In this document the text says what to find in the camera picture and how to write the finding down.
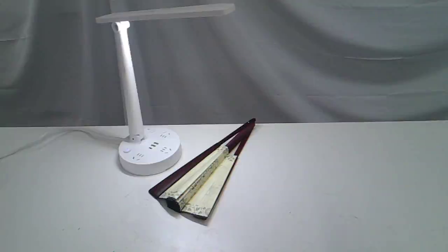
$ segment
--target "white desk lamp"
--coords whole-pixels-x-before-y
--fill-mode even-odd
[[[234,4],[207,4],[112,13],[96,18],[97,23],[112,23],[115,33],[121,90],[129,126],[129,140],[121,142],[118,148],[120,163],[125,170],[137,175],[160,173],[173,166],[182,155],[181,141],[175,132],[143,125],[128,40],[129,21],[222,16],[234,10]]]

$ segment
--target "white table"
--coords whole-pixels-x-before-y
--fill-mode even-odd
[[[237,126],[169,126],[183,156],[151,177],[79,132],[1,161],[0,251],[448,250],[448,122],[257,125],[207,226],[148,194]],[[0,156],[48,130],[0,128]]]

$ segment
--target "lamp base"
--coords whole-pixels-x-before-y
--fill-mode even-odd
[[[173,166],[182,155],[181,140],[172,130],[145,127],[141,142],[121,142],[118,147],[123,169],[135,175],[153,175]]]

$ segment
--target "white cable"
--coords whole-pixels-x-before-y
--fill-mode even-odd
[[[4,158],[7,158],[9,156],[15,155],[21,151],[39,146],[42,143],[45,143],[46,140],[48,140],[49,138],[53,137],[53,139],[51,139],[49,142],[63,136],[66,135],[68,133],[72,133],[72,132],[82,132],[85,133],[86,135],[90,136],[91,138],[95,139],[95,140],[103,140],[103,141],[126,141],[125,138],[120,138],[120,137],[113,137],[113,136],[108,136],[108,135],[104,135],[102,133],[99,133],[97,131],[93,131],[93,130],[85,130],[85,129],[79,129],[79,128],[72,128],[72,129],[64,129],[64,128],[60,128],[62,130],[61,131],[57,131],[57,132],[47,132],[45,134],[43,134],[42,136],[40,136],[37,140],[27,143],[22,147],[17,148],[16,150],[10,152],[9,154],[6,154],[4,156],[0,156],[0,161]]]

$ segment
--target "closed folding fan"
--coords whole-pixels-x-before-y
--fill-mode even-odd
[[[254,126],[255,118],[186,163],[149,193],[165,200],[176,212],[207,219]]]

